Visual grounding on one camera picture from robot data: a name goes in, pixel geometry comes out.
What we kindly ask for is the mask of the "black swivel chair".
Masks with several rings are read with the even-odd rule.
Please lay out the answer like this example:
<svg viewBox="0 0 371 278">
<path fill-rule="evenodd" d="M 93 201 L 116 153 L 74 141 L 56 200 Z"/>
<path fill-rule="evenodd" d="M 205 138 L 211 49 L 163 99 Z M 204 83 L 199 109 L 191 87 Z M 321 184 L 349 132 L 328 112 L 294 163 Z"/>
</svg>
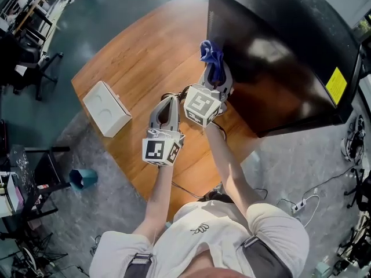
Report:
<svg viewBox="0 0 371 278">
<path fill-rule="evenodd" d="M 355 174 L 356 186 L 349 192 L 344 192 L 344 196 L 354 193 L 353 200 L 351 204 L 347 204 L 347 208 L 350 209 L 356 203 L 361 212 L 368 212 L 371 215 L 371 174 L 363 178 L 364 169 L 352 168 L 351 172 Z"/>
</svg>

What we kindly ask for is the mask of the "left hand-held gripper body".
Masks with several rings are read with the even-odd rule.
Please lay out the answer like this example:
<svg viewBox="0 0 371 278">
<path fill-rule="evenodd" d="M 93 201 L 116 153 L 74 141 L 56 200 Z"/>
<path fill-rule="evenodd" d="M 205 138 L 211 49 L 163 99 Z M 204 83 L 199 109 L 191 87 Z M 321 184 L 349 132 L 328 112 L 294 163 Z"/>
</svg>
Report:
<svg viewBox="0 0 371 278">
<path fill-rule="evenodd" d="M 173 166 L 184 138 L 179 131 L 149 128 L 142 143 L 142 160 L 156 166 Z"/>
</svg>

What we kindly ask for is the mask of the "large black monitor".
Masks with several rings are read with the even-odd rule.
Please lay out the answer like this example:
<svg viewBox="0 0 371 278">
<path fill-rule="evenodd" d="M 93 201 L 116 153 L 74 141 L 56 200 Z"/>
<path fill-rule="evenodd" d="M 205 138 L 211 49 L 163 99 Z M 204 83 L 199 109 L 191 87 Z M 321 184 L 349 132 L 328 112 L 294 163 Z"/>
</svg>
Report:
<svg viewBox="0 0 371 278">
<path fill-rule="evenodd" d="M 326 0 L 209 0 L 230 105 L 259 137 L 345 123 L 362 47 Z"/>
</svg>

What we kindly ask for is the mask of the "person's left forearm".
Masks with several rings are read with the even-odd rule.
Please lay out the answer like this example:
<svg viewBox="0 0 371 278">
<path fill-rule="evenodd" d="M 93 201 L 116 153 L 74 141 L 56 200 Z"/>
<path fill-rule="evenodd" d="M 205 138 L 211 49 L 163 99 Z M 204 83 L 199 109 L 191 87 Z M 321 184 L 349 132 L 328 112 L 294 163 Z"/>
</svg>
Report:
<svg viewBox="0 0 371 278">
<path fill-rule="evenodd" d="M 161 166 L 147 201 L 144 220 L 133 234 L 141 235 L 154 244 L 160 237 L 167 222 L 170 194 L 172 188 L 173 166 Z"/>
</svg>

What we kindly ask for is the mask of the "white power strip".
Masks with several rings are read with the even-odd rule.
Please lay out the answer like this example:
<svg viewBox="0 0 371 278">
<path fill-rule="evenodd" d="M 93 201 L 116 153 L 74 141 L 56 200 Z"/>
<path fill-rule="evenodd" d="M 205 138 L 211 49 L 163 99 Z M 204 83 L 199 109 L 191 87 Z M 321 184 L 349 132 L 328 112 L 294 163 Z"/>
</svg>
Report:
<svg viewBox="0 0 371 278">
<path fill-rule="evenodd" d="M 299 201 L 292 206 L 292 214 L 295 215 L 305 208 L 307 201 L 305 199 Z"/>
</svg>

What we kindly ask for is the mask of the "small teal box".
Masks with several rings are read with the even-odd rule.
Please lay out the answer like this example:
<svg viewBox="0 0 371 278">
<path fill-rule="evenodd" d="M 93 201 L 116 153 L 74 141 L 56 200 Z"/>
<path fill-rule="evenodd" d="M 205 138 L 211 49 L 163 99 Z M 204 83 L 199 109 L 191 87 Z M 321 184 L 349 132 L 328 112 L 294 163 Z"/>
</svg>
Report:
<svg viewBox="0 0 371 278">
<path fill-rule="evenodd" d="M 324 263 L 319 262 L 314 269 L 314 278 L 328 278 L 331 275 L 332 269 L 331 267 Z"/>
</svg>

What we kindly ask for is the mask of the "person's right forearm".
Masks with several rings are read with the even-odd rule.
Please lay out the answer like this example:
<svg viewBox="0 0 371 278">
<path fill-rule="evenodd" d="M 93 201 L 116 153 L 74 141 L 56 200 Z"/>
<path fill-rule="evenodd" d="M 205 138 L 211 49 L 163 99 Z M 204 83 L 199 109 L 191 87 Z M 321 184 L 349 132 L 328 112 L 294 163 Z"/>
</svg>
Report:
<svg viewBox="0 0 371 278">
<path fill-rule="evenodd" d="M 216 125 L 209 125 L 205 128 L 205 134 L 226 194 L 241 214 L 247 217 L 248 208 L 262 201 L 262 198 L 247 183 L 240 163 L 236 160 L 219 128 Z"/>
</svg>

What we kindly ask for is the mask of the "black metal side table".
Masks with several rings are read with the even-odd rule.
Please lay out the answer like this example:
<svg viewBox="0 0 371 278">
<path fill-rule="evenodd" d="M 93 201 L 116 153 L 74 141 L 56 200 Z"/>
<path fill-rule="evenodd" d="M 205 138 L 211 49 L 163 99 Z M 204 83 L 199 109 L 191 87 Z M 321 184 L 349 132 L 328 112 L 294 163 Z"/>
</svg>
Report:
<svg viewBox="0 0 371 278">
<path fill-rule="evenodd" d="M 70 187 L 63 177 L 56 155 L 70 147 L 31 148 L 15 145 L 7 155 L 0 156 L 0 219 L 16 217 L 24 222 L 58 211 L 43 211 L 53 192 Z"/>
</svg>

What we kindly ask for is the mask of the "black office chair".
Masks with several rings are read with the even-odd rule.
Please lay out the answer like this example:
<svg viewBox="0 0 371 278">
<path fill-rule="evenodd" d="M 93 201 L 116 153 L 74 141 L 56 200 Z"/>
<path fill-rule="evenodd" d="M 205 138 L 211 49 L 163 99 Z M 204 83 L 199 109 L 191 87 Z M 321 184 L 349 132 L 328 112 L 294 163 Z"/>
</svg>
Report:
<svg viewBox="0 0 371 278">
<path fill-rule="evenodd" d="M 47 75 L 46 70 L 63 57 L 63 53 L 49 57 L 35 47 L 22 44 L 12 33 L 4 33 L 0 36 L 0 90 L 9 85 L 14 94 L 19 94 L 25 87 L 34 85 L 35 99 L 41 101 L 42 79 L 58 82 L 58 78 Z"/>
</svg>

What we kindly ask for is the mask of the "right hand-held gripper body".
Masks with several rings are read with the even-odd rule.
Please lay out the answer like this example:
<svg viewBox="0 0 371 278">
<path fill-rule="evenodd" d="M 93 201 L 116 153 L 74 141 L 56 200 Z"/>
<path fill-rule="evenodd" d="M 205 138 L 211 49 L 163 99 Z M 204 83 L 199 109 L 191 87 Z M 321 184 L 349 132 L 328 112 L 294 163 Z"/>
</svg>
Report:
<svg viewBox="0 0 371 278">
<path fill-rule="evenodd" d="M 227 99 L 232 85 L 214 88 L 207 84 L 193 84 L 184 102 L 185 116 L 202 127 L 208 126 L 227 110 Z"/>
</svg>

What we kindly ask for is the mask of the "teal waste bin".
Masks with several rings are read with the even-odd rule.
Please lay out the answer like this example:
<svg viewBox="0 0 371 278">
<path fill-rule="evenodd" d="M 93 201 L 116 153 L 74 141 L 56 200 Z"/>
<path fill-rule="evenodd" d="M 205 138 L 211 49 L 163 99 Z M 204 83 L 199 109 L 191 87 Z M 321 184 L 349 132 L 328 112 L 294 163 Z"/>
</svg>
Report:
<svg viewBox="0 0 371 278">
<path fill-rule="evenodd" d="M 77 191 L 82 191 L 98 180 L 98 175 L 93 169 L 72 169 L 69 173 L 70 185 Z"/>
</svg>

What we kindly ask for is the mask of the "white t-shirt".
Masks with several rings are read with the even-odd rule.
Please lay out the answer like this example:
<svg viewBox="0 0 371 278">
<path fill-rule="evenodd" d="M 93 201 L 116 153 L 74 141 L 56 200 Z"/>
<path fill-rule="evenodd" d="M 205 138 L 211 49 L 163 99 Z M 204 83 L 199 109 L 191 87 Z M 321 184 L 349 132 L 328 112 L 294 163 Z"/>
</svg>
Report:
<svg viewBox="0 0 371 278">
<path fill-rule="evenodd" d="M 244 217 L 232 203 L 191 202 L 156 243 L 141 235 L 103 233 L 90 278 L 179 278 L 192 260 L 209 252 L 213 265 L 251 278 L 299 278 L 309 252 L 302 224 L 268 203 Z"/>
</svg>

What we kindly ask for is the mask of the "white cardboard box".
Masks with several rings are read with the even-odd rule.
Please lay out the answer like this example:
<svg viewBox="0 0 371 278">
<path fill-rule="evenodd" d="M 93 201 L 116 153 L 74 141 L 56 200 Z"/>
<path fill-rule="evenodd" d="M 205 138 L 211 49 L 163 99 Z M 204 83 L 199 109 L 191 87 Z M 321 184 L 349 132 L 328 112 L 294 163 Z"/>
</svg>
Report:
<svg viewBox="0 0 371 278">
<path fill-rule="evenodd" d="M 98 81 L 83 98 L 83 103 L 104 137 L 113 138 L 132 115 L 103 81 Z"/>
</svg>

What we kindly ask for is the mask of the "blue cleaning cloth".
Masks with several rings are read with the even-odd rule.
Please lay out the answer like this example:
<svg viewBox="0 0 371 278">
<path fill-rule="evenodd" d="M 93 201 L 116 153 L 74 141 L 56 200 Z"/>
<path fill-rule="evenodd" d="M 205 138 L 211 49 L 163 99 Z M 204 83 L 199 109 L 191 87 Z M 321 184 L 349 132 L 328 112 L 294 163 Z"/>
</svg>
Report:
<svg viewBox="0 0 371 278">
<path fill-rule="evenodd" d="M 200 44 L 200 60 L 211 65 L 210 72 L 212 73 L 210 82 L 212 84 L 224 83 L 224 68 L 223 68 L 223 51 L 218 45 L 212 41 L 204 40 Z"/>
</svg>

